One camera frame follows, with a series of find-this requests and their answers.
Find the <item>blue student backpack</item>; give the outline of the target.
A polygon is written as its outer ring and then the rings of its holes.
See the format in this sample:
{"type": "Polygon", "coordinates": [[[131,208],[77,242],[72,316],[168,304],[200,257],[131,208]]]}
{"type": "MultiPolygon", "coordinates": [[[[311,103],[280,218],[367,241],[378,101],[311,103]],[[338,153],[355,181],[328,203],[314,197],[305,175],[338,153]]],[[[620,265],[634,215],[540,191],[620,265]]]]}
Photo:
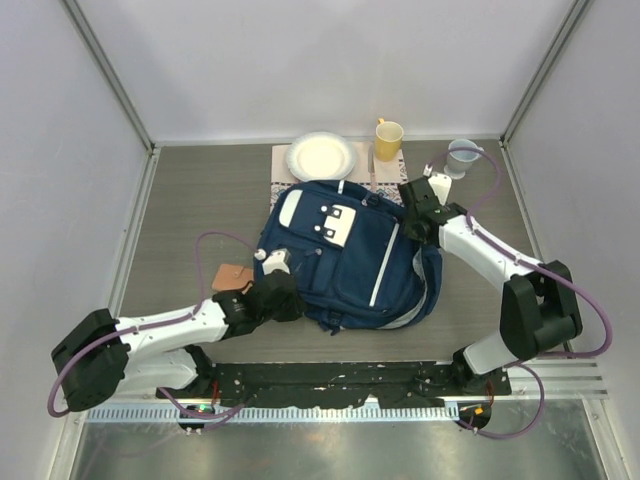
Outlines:
{"type": "Polygon", "coordinates": [[[295,184],[275,202],[254,256],[285,249],[306,315],[332,333],[414,325],[434,309],[443,260],[402,231],[403,206],[349,181],[295,184]]]}

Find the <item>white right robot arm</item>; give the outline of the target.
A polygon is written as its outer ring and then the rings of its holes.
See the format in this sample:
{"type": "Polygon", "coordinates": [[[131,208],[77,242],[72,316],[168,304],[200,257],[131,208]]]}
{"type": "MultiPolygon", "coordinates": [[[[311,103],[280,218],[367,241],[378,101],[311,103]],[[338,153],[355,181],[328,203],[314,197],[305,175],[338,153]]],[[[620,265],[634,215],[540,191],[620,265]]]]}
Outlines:
{"type": "Polygon", "coordinates": [[[441,203],[425,177],[400,185],[399,193],[407,237],[463,260],[501,294],[498,330],[453,354],[451,380],[457,391],[475,394],[495,371],[582,333],[566,265],[543,264],[510,247],[463,207],[441,203]]]}

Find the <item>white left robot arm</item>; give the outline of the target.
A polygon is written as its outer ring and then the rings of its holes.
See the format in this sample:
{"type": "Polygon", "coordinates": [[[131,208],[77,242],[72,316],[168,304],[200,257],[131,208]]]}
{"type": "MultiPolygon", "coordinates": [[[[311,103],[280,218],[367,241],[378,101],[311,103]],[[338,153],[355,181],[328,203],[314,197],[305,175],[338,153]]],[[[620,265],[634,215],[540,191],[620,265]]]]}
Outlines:
{"type": "Polygon", "coordinates": [[[295,321],[306,310],[296,280],[281,270],[170,312],[115,318],[107,308],[95,310],[51,352],[57,378],[48,413],[60,418],[88,410],[110,399],[122,382],[146,376],[143,365],[164,362],[171,351],[248,335],[271,320],[295,321]]]}

